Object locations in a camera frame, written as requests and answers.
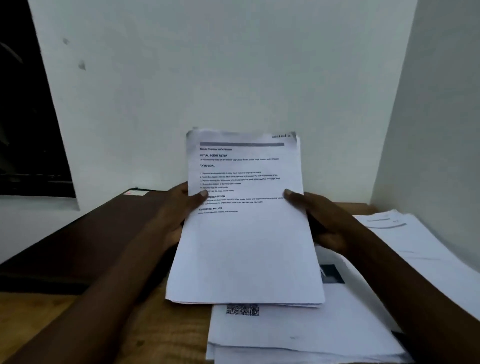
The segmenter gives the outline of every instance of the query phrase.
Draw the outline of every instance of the hand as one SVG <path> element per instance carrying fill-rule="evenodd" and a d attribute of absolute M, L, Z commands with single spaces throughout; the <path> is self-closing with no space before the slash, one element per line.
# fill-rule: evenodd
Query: hand
<path fill-rule="evenodd" d="M 314 236 L 313 240 L 327 249 L 339 254 L 348 255 L 348 243 L 352 234 L 365 227 L 357 219 L 328 198 L 305 192 L 297 194 L 285 190 L 285 199 L 297 208 L 304 208 L 318 220 L 327 232 Z"/>
<path fill-rule="evenodd" d="M 207 190 L 188 196 L 186 182 L 173 187 L 167 194 L 165 203 L 154 218 L 166 232 L 177 230 L 181 222 L 208 198 Z"/>

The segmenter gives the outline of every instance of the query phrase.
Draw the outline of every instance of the wooden desk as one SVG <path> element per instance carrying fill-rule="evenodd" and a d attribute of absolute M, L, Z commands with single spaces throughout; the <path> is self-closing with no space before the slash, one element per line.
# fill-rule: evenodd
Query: wooden desk
<path fill-rule="evenodd" d="M 339 204 L 354 215 L 376 210 L 366 204 Z M 165 300 L 167 279 L 132 313 L 115 363 L 204 363 L 210 305 Z M 0 363 L 65 311 L 77 296 L 0 292 Z"/>

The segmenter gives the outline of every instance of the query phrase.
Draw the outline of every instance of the sticker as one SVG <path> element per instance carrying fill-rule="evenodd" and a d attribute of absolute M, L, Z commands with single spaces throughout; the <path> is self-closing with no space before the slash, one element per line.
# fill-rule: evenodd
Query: sticker
<path fill-rule="evenodd" d="M 124 194 L 128 194 L 130 196 L 145 196 L 147 193 L 148 191 L 129 190 Z"/>

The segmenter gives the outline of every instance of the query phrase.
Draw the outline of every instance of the table surface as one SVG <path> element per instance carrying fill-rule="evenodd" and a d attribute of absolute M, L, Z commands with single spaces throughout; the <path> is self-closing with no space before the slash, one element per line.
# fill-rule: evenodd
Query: table surface
<path fill-rule="evenodd" d="M 353 215 L 377 210 L 339 203 Z M 204 363 L 211 305 L 165 300 L 167 279 L 135 308 L 122 335 L 115 363 Z M 0 292 L 0 363 L 65 311 L 77 296 Z"/>

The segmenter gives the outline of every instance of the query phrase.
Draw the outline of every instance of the gray header bar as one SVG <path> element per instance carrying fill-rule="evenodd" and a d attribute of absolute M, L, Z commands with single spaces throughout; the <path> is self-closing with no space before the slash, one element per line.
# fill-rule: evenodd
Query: gray header bar
<path fill-rule="evenodd" d="M 285 143 L 217 143 L 217 142 L 200 142 L 200 146 L 285 146 Z"/>

